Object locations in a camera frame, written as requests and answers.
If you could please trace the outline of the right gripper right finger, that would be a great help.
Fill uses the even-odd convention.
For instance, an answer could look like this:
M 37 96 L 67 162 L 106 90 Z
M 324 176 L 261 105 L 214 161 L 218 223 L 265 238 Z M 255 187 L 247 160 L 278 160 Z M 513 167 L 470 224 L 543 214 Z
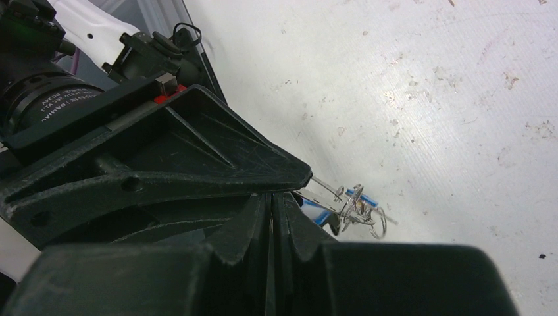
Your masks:
M 516 315 L 497 267 L 451 244 L 339 242 L 272 199 L 279 315 Z

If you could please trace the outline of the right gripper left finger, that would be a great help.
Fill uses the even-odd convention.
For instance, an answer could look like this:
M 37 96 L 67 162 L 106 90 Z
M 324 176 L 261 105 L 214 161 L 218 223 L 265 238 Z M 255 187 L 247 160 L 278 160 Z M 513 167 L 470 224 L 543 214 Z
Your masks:
M 154 205 L 111 243 L 45 249 L 2 315 L 263 315 L 271 197 Z

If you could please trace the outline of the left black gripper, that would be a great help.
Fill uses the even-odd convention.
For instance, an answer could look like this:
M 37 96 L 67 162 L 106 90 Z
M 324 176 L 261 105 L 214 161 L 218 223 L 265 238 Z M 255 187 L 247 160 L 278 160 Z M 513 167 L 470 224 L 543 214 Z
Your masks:
M 178 92 L 171 74 L 105 92 L 69 74 L 11 86 L 1 163 L 31 165 L 1 183 L 1 217 L 37 248 L 110 242 L 160 225 L 165 206 L 177 213 L 188 200 L 239 201 L 310 181 L 308 164 L 210 91 Z

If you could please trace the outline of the silver key with blue tag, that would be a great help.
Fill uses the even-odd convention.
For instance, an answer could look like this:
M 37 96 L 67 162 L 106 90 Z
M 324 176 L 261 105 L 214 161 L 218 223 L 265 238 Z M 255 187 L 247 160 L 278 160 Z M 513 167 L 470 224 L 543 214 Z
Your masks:
M 332 212 L 328 209 L 325 209 L 311 201 L 303 200 L 303 204 L 301 206 L 301 210 L 303 214 L 305 214 L 308 218 L 310 218 L 314 223 L 323 227 L 326 223 Z

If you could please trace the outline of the perforated metal keyring disc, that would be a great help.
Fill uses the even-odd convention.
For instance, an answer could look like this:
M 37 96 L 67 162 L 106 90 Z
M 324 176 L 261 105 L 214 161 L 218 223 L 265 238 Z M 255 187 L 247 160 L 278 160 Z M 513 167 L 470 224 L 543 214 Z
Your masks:
M 323 227 L 329 226 L 334 236 L 339 236 L 350 226 L 359 224 L 367 226 L 372 237 L 381 240 L 385 238 L 389 224 L 399 224 L 397 220 L 386 214 L 378 202 L 378 207 L 371 207 L 359 199 L 360 193 L 364 193 L 362 184 L 354 185 L 351 189 L 355 190 L 355 194 L 347 196 L 345 191 L 350 187 L 339 186 L 335 188 L 316 176 L 311 178 L 311 182 L 320 186 L 325 192 L 329 193 L 329 196 L 321 196 L 308 187 L 294 190 L 292 194 L 300 207 L 305 199 L 330 210 L 332 214 Z

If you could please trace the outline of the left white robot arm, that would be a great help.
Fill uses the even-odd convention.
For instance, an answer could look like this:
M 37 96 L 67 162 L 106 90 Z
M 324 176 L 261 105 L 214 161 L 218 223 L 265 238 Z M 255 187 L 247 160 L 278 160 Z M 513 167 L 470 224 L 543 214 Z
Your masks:
M 1 217 L 33 246 L 155 240 L 310 181 L 223 102 L 190 29 L 1 2 Z

